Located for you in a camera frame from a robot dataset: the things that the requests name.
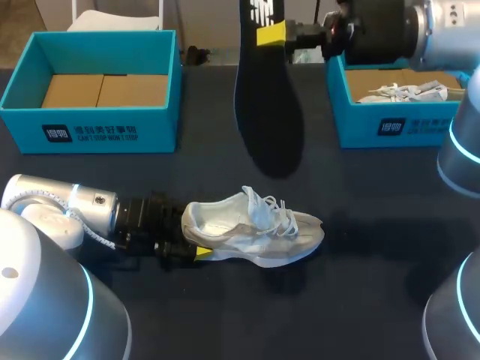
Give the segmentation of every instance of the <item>shoe sole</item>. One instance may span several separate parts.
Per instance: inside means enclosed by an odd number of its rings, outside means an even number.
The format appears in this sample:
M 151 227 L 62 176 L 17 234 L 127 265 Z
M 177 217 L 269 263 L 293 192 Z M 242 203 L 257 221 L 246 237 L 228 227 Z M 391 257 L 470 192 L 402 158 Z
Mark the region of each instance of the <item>shoe sole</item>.
M 283 259 L 267 259 L 265 257 L 255 256 L 249 253 L 242 253 L 240 251 L 235 251 L 235 250 L 213 250 L 213 255 L 211 255 L 210 257 L 207 257 L 206 259 L 202 259 L 202 261 L 245 259 L 245 260 L 251 261 L 255 265 L 259 266 L 260 268 L 277 268 L 280 266 L 285 266 L 285 265 L 294 263 L 295 261 L 298 261 L 300 259 L 303 259 L 304 257 L 307 257 L 308 255 L 312 254 L 320 246 L 320 244 L 322 244 L 322 242 L 319 242 L 315 247 L 312 247 L 311 249 L 303 253 L 300 253 L 292 257 L 286 257 Z

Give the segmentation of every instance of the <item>black table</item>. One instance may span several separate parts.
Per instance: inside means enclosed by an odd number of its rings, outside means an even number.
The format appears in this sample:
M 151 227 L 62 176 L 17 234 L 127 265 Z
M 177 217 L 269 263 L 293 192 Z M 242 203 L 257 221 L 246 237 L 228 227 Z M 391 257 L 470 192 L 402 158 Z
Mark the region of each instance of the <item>black table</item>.
M 324 220 L 321 248 L 284 268 L 226 261 L 165 272 L 145 258 L 137 272 L 111 272 L 133 360 L 428 358 L 423 307 L 476 247 L 480 202 L 442 183 L 435 148 L 341 151 L 323 66 L 290 73 L 306 140 L 287 180 L 266 178 L 248 157 L 233 116 L 234 67 L 185 71 L 175 154 L 22 156 L 0 124 L 0 188 L 25 173 L 187 202 L 250 185 Z M 9 76 L 0 73 L 4 87 Z

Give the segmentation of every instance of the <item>brown cardboard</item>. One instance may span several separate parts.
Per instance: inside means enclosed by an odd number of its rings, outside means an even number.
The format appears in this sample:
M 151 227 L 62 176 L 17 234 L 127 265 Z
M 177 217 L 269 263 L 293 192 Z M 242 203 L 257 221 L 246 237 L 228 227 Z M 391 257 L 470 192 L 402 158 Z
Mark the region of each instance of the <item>brown cardboard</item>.
M 106 75 L 97 107 L 162 107 L 167 91 L 167 75 Z
M 352 100 L 355 102 L 365 96 L 373 95 L 369 91 L 379 89 L 382 86 L 390 86 L 392 83 L 397 83 L 398 86 L 419 86 L 437 80 L 448 88 L 461 89 L 454 76 L 442 71 L 415 72 L 410 69 L 347 70 L 345 71 L 345 75 L 346 81 L 349 84 Z
M 53 75 L 43 108 L 96 107 L 104 75 Z
M 447 88 L 461 89 L 457 79 L 443 71 L 416 72 L 410 69 L 403 69 L 402 72 L 406 82 L 405 85 L 421 85 L 436 80 Z

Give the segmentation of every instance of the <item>shoe insole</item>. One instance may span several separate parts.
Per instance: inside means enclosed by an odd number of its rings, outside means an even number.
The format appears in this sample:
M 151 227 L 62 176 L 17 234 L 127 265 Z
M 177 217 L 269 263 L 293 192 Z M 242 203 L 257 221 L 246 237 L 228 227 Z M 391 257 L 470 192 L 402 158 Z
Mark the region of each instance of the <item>shoe insole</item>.
M 284 178 L 296 171 L 302 159 L 302 109 L 287 73 L 284 47 L 257 46 L 258 28 L 284 21 L 284 0 L 239 1 L 238 130 L 256 166 L 267 176 Z

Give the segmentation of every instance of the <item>white sneaker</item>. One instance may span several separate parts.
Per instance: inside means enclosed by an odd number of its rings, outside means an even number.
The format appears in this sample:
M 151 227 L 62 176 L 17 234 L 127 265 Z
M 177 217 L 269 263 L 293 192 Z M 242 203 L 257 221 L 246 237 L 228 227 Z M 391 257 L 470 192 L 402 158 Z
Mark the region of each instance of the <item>white sneaker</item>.
M 309 214 L 280 207 L 244 186 L 220 202 L 191 202 L 181 218 L 185 238 L 213 250 L 207 260 L 232 257 L 263 268 L 293 263 L 312 253 L 323 240 L 322 221 Z

